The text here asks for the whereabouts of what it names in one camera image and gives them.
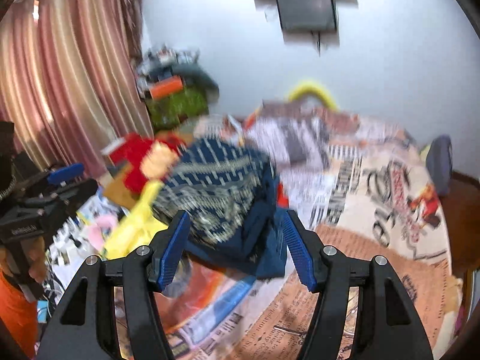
wooden floor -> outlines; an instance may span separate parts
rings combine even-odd
[[[448,196],[441,198],[450,237],[453,274],[480,267],[480,188],[454,179]]]

navy blue garment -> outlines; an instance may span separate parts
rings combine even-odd
[[[217,266],[255,275],[262,256],[272,252],[268,245],[278,242],[272,231],[277,185],[268,155],[204,138],[184,152],[153,206],[169,218],[179,209],[190,214],[188,251]],[[277,258],[270,277],[285,270],[285,260]]]

wall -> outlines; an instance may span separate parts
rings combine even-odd
[[[403,124],[420,142],[452,136],[454,167],[480,176],[480,40],[455,0],[338,4],[339,46],[285,44],[253,0],[144,0],[153,45],[198,47],[220,86],[212,112],[248,114],[313,79],[342,109]]]

curtain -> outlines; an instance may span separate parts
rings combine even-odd
[[[153,135],[131,69],[139,4],[21,0],[3,18],[0,118],[15,123],[16,149],[40,167],[82,162],[99,177],[106,171],[100,151],[113,139]]]

person's hand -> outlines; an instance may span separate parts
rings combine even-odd
[[[27,251],[28,257],[32,260],[28,274],[37,283],[41,284],[47,276],[47,267],[45,266],[45,242],[42,237],[38,237],[31,244]],[[0,269],[8,276],[13,276],[7,264],[7,251],[0,247]]]

